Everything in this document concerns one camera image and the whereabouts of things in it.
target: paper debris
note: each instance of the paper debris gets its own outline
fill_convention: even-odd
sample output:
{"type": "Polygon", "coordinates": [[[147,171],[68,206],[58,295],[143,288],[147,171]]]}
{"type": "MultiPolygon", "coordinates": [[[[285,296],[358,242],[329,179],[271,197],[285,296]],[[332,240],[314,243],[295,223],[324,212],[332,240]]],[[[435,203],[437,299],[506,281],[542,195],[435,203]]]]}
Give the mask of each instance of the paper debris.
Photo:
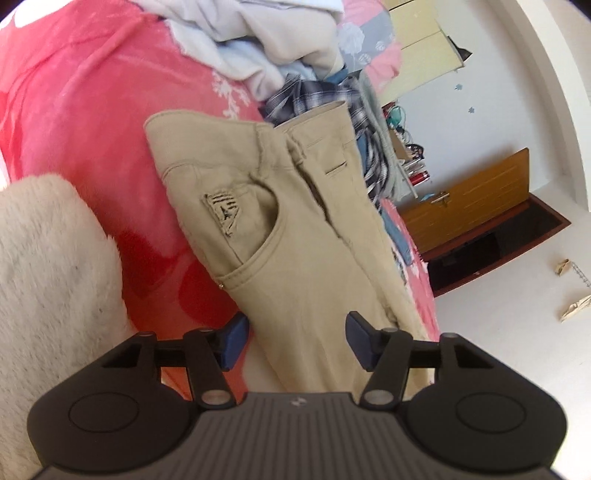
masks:
{"type": "Polygon", "coordinates": [[[591,295],[588,295],[585,298],[582,298],[570,305],[569,308],[566,309],[566,312],[562,314],[562,317],[560,317],[560,321],[563,322],[566,319],[571,318],[573,315],[589,306],[591,306],[591,295]]]}
{"type": "Polygon", "coordinates": [[[570,260],[567,258],[562,260],[558,265],[556,265],[554,272],[559,276],[562,277],[566,272],[569,271],[570,268],[570,260]]]}

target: red bottle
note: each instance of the red bottle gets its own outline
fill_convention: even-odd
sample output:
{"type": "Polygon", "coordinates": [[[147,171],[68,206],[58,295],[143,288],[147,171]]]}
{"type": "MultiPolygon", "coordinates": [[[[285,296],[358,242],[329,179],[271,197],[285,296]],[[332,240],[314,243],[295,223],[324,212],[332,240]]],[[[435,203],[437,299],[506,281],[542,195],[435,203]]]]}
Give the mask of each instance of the red bottle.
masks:
{"type": "Polygon", "coordinates": [[[428,180],[429,178],[431,178],[431,175],[429,175],[429,172],[427,170],[423,170],[423,171],[420,171],[419,173],[415,173],[415,175],[411,176],[410,183],[413,184],[413,186],[415,186],[425,180],[428,180]]]}

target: white wall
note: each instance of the white wall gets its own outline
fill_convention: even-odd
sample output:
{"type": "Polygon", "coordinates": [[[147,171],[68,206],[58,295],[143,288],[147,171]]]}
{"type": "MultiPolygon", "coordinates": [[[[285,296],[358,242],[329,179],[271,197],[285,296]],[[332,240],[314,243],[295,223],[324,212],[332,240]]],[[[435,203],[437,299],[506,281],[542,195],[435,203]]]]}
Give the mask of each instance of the white wall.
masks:
{"type": "Polygon", "coordinates": [[[554,266],[575,261],[591,277],[591,213],[575,204],[564,183],[536,192],[572,225],[513,261],[436,300],[443,331],[467,337],[555,396],[569,419],[555,464],[567,480],[591,479],[591,309],[564,323],[558,317],[591,294],[574,271],[558,278],[554,266]]]}
{"type": "Polygon", "coordinates": [[[573,53],[591,101],[591,21],[569,0],[545,0],[573,53]]]}
{"type": "Polygon", "coordinates": [[[573,52],[543,0],[489,0],[489,5],[542,93],[574,197],[591,211],[591,106],[573,52]]]}
{"type": "Polygon", "coordinates": [[[466,67],[404,95],[407,128],[425,147],[438,190],[529,147],[531,188],[561,174],[550,124],[522,58],[485,0],[436,0],[442,29],[474,55],[466,67]],[[462,90],[455,90],[456,85],[462,90]]]}

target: ribbed surface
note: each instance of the ribbed surface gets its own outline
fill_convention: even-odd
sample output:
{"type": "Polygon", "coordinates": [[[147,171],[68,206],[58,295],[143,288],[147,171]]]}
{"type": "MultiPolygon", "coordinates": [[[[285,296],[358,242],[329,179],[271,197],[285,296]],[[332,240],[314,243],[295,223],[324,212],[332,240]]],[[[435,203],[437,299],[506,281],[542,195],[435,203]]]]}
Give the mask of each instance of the ribbed surface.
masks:
{"type": "MultiPolygon", "coordinates": [[[[81,476],[50,468],[36,480],[76,478],[81,476]]],[[[432,460],[406,438],[394,416],[358,408],[348,394],[249,394],[237,408],[202,415],[189,438],[164,459],[117,475],[117,480],[484,478],[491,477],[432,460]]],[[[539,470],[502,478],[557,477],[539,470]]]]}

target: wooden drawer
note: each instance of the wooden drawer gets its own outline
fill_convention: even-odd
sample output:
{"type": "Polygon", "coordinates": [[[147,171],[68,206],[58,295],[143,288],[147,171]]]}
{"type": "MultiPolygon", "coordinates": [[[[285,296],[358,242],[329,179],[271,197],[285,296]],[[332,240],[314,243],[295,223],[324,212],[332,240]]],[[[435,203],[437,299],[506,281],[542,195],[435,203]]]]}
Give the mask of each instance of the wooden drawer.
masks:
{"type": "Polygon", "coordinates": [[[413,0],[390,10],[394,34],[402,48],[438,32],[436,14],[432,0],[413,0]]]}
{"type": "Polygon", "coordinates": [[[530,154],[523,149],[447,191],[400,213],[418,250],[428,252],[486,223],[529,197],[530,154]]]}
{"type": "Polygon", "coordinates": [[[400,74],[379,95],[380,104],[393,102],[423,83],[462,66],[456,49],[445,34],[438,31],[402,50],[400,74]]]}

